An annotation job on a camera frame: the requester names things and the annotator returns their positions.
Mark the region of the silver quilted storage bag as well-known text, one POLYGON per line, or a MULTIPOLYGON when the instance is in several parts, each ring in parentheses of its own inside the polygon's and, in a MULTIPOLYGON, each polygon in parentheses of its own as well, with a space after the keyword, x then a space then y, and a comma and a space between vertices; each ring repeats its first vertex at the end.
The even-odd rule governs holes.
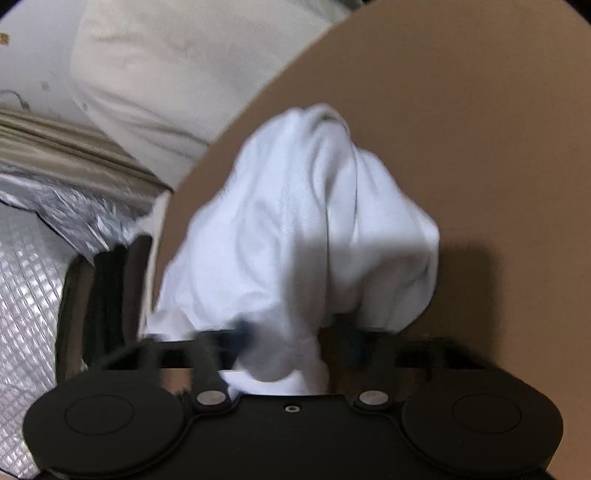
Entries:
POLYGON ((134 236, 156 193, 113 182, 80 186, 1 175, 1 471, 36 475, 23 436, 30 405, 55 385, 58 308, 70 262, 134 236))

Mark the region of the white t-shirt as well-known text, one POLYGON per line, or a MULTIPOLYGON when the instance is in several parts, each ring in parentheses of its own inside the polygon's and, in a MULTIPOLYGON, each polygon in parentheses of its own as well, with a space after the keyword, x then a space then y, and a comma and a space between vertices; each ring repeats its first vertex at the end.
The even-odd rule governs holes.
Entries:
POLYGON ((145 331, 176 341, 245 324, 249 346, 223 372, 233 388, 322 394, 318 333, 345 313, 363 329, 408 327, 433 297, 439 242, 338 112, 290 109, 247 139, 193 215, 145 331))

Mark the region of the black folded garment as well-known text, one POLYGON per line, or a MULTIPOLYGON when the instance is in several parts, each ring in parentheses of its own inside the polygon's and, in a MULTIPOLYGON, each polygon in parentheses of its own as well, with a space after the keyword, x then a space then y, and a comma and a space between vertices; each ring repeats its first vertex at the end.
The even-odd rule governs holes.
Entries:
POLYGON ((72 260, 58 311, 58 383, 136 341, 151 247, 152 237, 140 235, 91 261, 82 255, 72 260))

